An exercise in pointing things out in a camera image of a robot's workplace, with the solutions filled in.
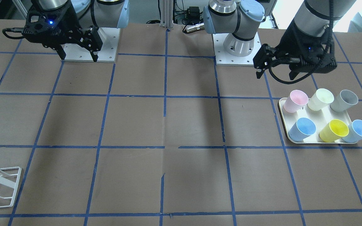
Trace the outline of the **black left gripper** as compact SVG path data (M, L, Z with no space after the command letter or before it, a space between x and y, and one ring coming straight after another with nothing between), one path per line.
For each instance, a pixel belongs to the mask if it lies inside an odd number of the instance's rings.
M302 32L291 22L286 32L276 47L264 43L253 58L253 65L256 69L256 77L260 79L265 70L279 65L280 58L297 58L299 62L292 62L289 65L289 79L291 81L302 81L306 79L307 73L315 69L319 61L321 65L314 73L329 73L337 68L336 57L334 56L334 41L330 34L330 28L324 30L320 37L313 37Z

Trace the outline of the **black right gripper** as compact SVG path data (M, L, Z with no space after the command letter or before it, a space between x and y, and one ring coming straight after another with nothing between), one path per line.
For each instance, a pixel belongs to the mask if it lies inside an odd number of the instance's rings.
M29 42L58 50L61 60L66 58L64 44L73 43L88 50L93 62L97 62L103 44L99 27L82 29L73 6L61 6L53 10L31 6L22 36Z

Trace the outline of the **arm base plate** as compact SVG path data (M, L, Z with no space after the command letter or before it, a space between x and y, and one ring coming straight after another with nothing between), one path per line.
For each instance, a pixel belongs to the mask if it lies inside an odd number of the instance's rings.
M115 63L121 31L122 29L119 28L106 27L98 30L102 39L102 49L97 53L97 62ZM64 51L66 53L65 62L93 62L90 52L77 44L65 44Z
M237 40L232 34L213 34L216 64L220 66L253 67L253 58L260 50L258 33L253 40Z

